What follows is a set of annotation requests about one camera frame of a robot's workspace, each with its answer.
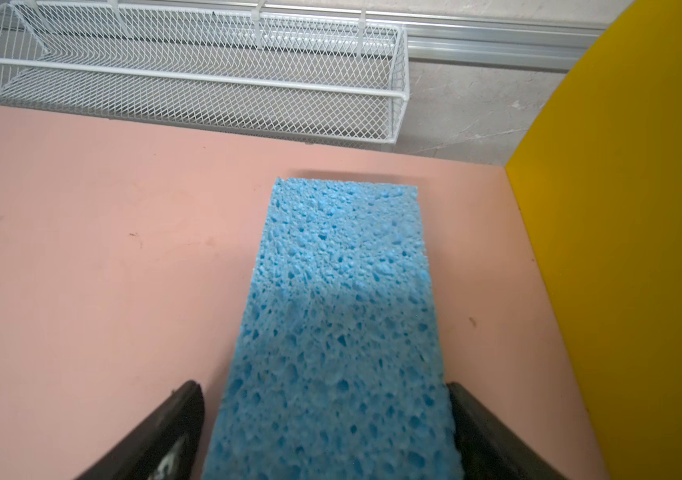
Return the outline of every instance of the yellow panel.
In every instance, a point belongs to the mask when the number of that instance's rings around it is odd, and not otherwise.
[[[507,171],[612,478],[682,478],[682,1],[630,7]]]

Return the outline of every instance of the aluminum rail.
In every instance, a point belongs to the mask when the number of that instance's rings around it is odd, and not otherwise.
[[[121,0],[142,5],[173,5],[250,11],[255,2],[224,0]],[[267,3],[261,12],[358,18],[360,10]],[[401,24],[415,62],[450,62],[500,68],[567,72],[605,31],[603,24],[566,24],[514,19],[375,12],[368,21]]]

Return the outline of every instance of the wire mesh basket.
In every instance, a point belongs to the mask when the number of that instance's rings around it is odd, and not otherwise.
[[[0,104],[393,144],[408,97],[398,25],[258,9],[0,5]]]

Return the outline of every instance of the pink table surface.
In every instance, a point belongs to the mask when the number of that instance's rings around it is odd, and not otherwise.
[[[418,186],[446,379],[607,478],[502,168],[3,107],[0,478],[75,477],[187,379],[207,449],[278,177]]]

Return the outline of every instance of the blue sponge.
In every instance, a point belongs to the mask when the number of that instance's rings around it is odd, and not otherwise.
[[[277,180],[203,478],[462,478],[415,187]]]

